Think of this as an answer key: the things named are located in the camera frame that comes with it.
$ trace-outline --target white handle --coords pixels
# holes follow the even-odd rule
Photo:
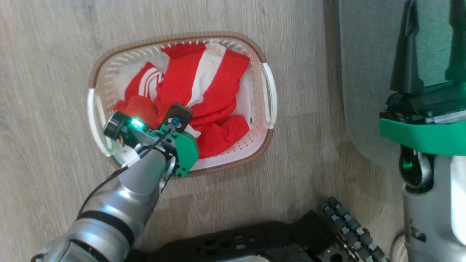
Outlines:
[[[262,63],[262,82],[264,87],[265,117],[268,128],[273,129],[277,121],[278,99],[277,89],[275,87],[274,75],[267,63]]]
[[[100,117],[100,123],[97,122],[96,119],[96,114],[95,114],[95,104],[98,104],[98,110],[99,110],[99,117]],[[89,119],[89,126],[90,126],[90,131],[92,133],[92,137],[94,138],[94,141],[96,142],[97,146],[99,147],[100,151],[105,154],[105,156],[110,157],[111,154],[109,152],[109,148],[111,147],[111,141],[106,138],[106,143],[102,141],[102,136],[100,135],[100,131],[97,128],[97,125],[101,125],[102,121],[105,123],[105,112],[103,111],[102,108],[102,102],[100,101],[99,96],[95,96],[95,89],[91,88],[89,89],[88,93],[88,99],[87,99],[87,107],[88,107],[88,119]]]

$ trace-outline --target laundry basket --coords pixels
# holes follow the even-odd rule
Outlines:
[[[92,136],[111,163],[120,167],[124,161],[116,154],[121,145],[103,135],[103,126],[113,113],[119,100],[117,88],[112,80],[119,74],[121,66],[137,63],[150,56],[158,55],[162,48],[176,44],[205,44],[216,42],[250,58],[246,73],[251,74],[251,127],[249,132],[223,153],[199,159],[192,173],[210,173],[243,165],[260,156],[268,147],[273,136],[277,118],[277,93],[272,72],[264,54],[251,39],[238,33],[194,33],[168,36],[115,48],[104,55],[95,65],[88,93],[88,117]]]

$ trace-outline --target black ring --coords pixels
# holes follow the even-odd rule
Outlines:
[[[91,210],[91,211],[86,211],[79,215],[76,220],[80,220],[83,218],[91,218],[95,220],[99,220],[101,222],[104,222],[108,224],[109,226],[112,226],[116,228],[118,231],[120,231],[130,244],[130,247],[134,244],[134,234],[131,228],[123,222],[123,220],[112,216],[110,214],[104,213],[102,211],[96,211],[96,210]]]

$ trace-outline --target basket rim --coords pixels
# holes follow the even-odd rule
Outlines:
[[[140,48],[148,45],[153,45],[153,44],[161,44],[161,43],[166,43],[166,42],[172,42],[172,41],[183,41],[183,40],[192,40],[196,38],[233,38],[237,39],[240,41],[243,41],[244,43],[248,44],[254,52],[257,54],[259,61],[261,63],[266,63],[267,60],[265,58],[264,53],[260,49],[260,47],[249,37],[237,33],[237,32],[220,32],[220,31],[214,31],[214,32],[197,32],[197,33],[184,33],[184,34],[174,34],[174,35],[168,35],[168,36],[161,36],[161,37],[155,37],[155,38],[150,38],[147,40],[141,40],[133,43],[129,43],[126,45],[122,45],[119,47],[112,48],[108,52],[106,52],[95,64],[95,66],[92,69],[91,72],[91,77],[89,80],[89,88],[94,89],[96,88],[97,84],[97,76],[98,73],[100,72],[100,69],[102,68],[103,64],[107,62],[111,57],[118,53],[122,53],[131,49],[135,48]],[[263,154],[263,152],[268,148],[272,137],[274,136],[274,130],[273,129],[267,129],[266,136],[264,138],[264,141],[260,145],[259,149],[256,150],[253,154],[250,156],[236,160],[234,162],[230,163],[225,163],[213,167],[207,167],[203,169],[198,169],[198,170],[193,170],[189,171],[189,176],[194,177],[194,176],[200,176],[200,175],[207,175],[215,172],[221,172],[225,171],[227,169],[231,169],[234,167],[238,167],[241,165],[245,165],[247,163],[250,163],[254,160],[256,160],[260,155]],[[116,169],[121,168],[120,164],[118,163],[117,159],[114,156],[107,157],[109,162],[111,163],[112,166],[114,166]]]

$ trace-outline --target robotic arm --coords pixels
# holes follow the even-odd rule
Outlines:
[[[71,228],[31,262],[123,262],[144,230],[170,176],[187,175],[199,156],[184,132],[192,112],[174,104],[158,130],[115,112],[104,135],[122,143],[127,166],[115,171],[85,200]]]

